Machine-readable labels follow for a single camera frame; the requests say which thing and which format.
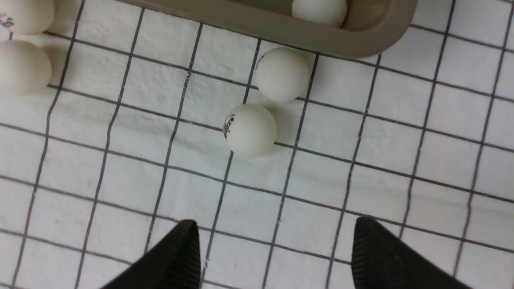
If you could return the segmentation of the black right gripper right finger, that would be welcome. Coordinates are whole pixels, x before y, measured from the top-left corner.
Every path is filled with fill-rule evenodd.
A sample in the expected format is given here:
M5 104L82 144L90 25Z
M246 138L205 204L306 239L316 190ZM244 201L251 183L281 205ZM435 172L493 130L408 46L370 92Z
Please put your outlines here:
M374 218L355 223L352 277L357 289L468 289Z

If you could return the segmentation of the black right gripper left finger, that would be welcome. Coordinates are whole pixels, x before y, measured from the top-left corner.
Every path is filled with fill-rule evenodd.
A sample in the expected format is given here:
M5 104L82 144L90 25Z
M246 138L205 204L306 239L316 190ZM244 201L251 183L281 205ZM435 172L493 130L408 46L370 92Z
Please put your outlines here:
M104 289L198 289L200 236L193 220L179 222L159 243Z

